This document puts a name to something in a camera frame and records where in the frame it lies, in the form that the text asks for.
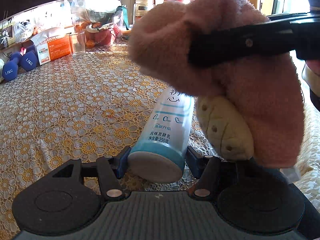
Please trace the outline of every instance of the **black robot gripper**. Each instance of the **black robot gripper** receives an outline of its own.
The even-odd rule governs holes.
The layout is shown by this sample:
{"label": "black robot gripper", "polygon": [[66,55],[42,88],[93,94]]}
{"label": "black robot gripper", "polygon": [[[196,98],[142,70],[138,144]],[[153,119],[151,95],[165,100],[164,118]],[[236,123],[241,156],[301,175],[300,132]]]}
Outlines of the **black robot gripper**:
{"label": "black robot gripper", "polygon": [[[20,194],[17,240],[295,239],[320,237],[320,214],[276,169],[253,159],[229,163],[192,147],[192,191],[125,194],[118,179],[130,147],[94,163],[69,160]],[[101,195],[83,185],[97,177]]]}

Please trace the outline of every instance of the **white yogurt bottle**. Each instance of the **white yogurt bottle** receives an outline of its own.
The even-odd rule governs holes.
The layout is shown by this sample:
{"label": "white yogurt bottle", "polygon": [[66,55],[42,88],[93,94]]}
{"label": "white yogurt bottle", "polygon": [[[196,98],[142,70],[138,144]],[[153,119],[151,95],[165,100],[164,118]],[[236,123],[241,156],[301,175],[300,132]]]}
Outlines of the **white yogurt bottle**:
{"label": "white yogurt bottle", "polygon": [[129,168],[156,183],[172,183],[183,175],[194,99],[172,87],[163,91],[136,145]]}

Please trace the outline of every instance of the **table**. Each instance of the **table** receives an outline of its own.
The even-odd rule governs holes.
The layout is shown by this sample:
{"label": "table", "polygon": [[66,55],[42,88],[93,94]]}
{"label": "table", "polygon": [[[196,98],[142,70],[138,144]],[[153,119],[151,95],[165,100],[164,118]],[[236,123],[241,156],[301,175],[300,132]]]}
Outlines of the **table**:
{"label": "table", "polygon": [[[24,188],[69,159],[94,162],[117,155],[139,137],[166,84],[139,73],[127,57],[127,44],[66,56],[19,74],[0,85],[0,239],[18,231],[12,200]],[[199,123],[192,122],[190,143],[214,155]],[[195,183],[186,167],[172,184],[153,184],[130,171],[127,190],[184,190]],[[85,185],[99,193],[97,179]]]}

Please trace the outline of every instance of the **plush fabric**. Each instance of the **plush fabric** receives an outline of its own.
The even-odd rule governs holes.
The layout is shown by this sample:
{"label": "plush fabric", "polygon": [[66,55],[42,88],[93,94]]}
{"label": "plush fabric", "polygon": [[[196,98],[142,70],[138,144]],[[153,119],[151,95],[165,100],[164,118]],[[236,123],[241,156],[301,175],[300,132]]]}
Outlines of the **plush fabric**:
{"label": "plush fabric", "polygon": [[188,5],[169,0],[135,23],[129,55],[142,73],[180,92],[225,96],[249,126],[256,161],[285,168],[296,162],[304,127],[300,83],[289,54],[243,57],[207,69],[188,63],[194,35],[266,21],[247,0],[194,0]]}

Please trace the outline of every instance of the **green strap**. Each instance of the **green strap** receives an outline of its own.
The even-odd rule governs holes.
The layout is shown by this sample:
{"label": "green strap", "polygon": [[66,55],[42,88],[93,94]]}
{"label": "green strap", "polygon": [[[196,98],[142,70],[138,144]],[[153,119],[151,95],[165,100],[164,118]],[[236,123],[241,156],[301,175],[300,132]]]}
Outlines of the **green strap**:
{"label": "green strap", "polygon": [[128,20],[128,11],[125,6],[118,6],[116,11],[122,10],[123,11],[123,22],[127,30],[129,30],[129,20]]}

